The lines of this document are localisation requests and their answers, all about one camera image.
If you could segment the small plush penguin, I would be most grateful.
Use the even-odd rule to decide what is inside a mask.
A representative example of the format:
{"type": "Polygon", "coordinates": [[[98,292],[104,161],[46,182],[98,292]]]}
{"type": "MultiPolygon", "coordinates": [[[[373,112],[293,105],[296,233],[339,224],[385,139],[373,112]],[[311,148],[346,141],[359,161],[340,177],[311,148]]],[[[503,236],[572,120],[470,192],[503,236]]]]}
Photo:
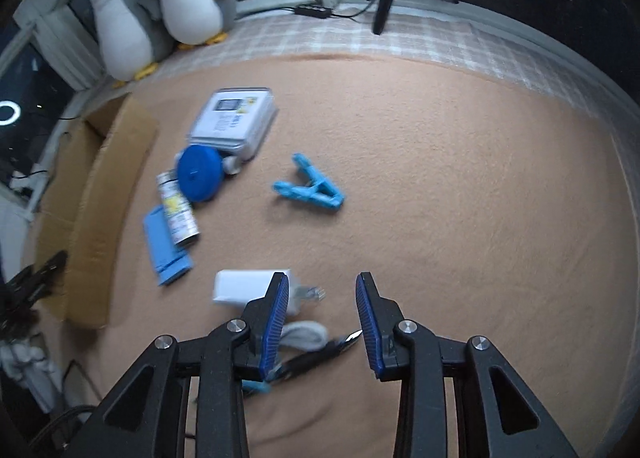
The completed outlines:
{"type": "Polygon", "coordinates": [[[157,70],[175,47],[160,0],[89,0],[105,71],[117,86],[157,70]]]}

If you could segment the black power adapter on sill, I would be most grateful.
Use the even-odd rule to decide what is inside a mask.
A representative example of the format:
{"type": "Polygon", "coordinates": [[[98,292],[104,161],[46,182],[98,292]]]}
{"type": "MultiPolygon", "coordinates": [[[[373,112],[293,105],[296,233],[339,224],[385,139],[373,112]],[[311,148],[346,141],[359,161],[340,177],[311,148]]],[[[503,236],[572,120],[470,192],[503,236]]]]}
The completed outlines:
{"type": "Polygon", "coordinates": [[[314,19],[328,19],[333,13],[330,8],[316,4],[299,4],[293,8],[293,13],[299,16],[311,17],[314,19]]]}

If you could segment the white USB charger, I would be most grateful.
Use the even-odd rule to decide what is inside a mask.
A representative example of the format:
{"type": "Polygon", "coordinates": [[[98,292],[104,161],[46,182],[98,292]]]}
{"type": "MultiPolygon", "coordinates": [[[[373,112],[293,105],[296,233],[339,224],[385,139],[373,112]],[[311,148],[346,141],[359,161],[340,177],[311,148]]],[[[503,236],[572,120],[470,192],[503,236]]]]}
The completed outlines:
{"type": "Polygon", "coordinates": [[[290,268],[286,270],[221,270],[214,279],[213,302],[219,305],[245,308],[267,292],[274,274],[288,278],[288,316],[296,316],[304,306],[318,303],[326,292],[321,287],[303,285],[290,268]]]}

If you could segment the black pen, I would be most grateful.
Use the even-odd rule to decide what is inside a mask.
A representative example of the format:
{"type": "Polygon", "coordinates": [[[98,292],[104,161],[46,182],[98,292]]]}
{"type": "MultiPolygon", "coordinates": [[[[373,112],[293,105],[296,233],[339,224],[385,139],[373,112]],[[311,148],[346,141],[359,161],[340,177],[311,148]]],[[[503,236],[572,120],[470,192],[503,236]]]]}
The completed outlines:
{"type": "Polygon", "coordinates": [[[345,337],[329,340],[320,350],[305,352],[295,356],[286,362],[280,363],[268,374],[268,383],[282,382],[306,374],[311,369],[317,368],[349,350],[360,340],[362,330],[356,330],[345,337]]]}

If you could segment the clear plastic case with device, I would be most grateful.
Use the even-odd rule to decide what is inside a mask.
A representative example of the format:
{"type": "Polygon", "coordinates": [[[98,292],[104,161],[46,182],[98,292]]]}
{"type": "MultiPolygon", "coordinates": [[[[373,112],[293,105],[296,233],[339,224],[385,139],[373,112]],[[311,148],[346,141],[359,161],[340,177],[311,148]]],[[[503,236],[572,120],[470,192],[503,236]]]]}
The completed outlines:
{"type": "Polygon", "coordinates": [[[221,88],[192,123],[188,142],[248,161],[262,146],[277,112],[270,88],[221,88]]]}

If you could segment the blue plastic clothespin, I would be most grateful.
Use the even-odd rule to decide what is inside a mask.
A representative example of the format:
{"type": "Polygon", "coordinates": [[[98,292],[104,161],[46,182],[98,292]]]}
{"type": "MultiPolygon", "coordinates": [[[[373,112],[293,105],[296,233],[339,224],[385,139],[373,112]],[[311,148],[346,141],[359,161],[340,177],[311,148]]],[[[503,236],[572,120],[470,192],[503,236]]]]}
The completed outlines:
{"type": "Polygon", "coordinates": [[[272,189],[282,198],[311,204],[331,211],[340,210],[345,195],[327,176],[300,152],[292,155],[296,169],[307,179],[305,185],[276,181],[272,189]]]}

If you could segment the cardboard box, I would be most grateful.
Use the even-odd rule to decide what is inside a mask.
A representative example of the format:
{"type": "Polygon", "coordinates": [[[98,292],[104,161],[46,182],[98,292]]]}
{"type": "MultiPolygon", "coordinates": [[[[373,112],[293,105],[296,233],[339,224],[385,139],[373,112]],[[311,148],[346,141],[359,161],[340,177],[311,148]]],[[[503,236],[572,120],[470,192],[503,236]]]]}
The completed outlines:
{"type": "Polygon", "coordinates": [[[56,318],[100,329],[110,317],[122,226],[158,122],[128,94],[87,114],[70,132],[40,202],[37,265],[67,253],[43,299],[56,318]]]}

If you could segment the green white lip balm tube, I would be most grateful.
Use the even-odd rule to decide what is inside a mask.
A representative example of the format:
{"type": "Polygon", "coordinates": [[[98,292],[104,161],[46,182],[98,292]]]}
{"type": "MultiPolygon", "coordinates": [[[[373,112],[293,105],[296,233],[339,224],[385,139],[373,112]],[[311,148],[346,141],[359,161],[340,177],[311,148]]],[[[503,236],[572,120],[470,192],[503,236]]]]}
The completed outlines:
{"type": "Polygon", "coordinates": [[[243,160],[238,156],[225,156],[222,158],[222,170],[228,176],[235,176],[241,173],[243,160]]]}

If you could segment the blue phone stand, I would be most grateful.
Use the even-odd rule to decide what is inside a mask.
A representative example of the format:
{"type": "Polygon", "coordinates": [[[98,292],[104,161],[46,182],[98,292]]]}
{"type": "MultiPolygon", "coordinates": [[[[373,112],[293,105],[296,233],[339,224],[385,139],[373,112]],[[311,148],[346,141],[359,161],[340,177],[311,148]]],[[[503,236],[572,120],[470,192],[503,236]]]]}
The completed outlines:
{"type": "Polygon", "coordinates": [[[171,239],[162,206],[145,215],[143,229],[157,285],[168,286],[192,270],[189,253],[178,248],[171,239]]]}

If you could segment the blue round tape measure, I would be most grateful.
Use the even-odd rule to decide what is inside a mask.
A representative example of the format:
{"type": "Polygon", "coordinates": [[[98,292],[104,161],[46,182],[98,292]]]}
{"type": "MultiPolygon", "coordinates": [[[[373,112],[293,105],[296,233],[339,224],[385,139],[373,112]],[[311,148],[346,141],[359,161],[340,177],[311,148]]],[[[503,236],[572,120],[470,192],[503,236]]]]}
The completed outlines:
{"type": "Polygon", "coordinates": [[[190,145],[178,158],[175,176],[187,200],[194,204],[211,200],[224,180],[221,155],[213,147],[190,145]]]}

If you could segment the patterned white lighter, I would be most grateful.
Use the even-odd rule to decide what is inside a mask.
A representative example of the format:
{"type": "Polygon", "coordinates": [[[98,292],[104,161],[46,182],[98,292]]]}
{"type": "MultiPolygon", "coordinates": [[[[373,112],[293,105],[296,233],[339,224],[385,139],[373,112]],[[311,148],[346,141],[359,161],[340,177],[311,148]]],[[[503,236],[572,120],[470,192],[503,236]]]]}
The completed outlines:
{"type": "Polygon", "coordinates": [[[172,172],[158,174],[156,182],[172,242],[181,248],[190,246],[200,236],[190,202],[183,196],[172,172]]]}

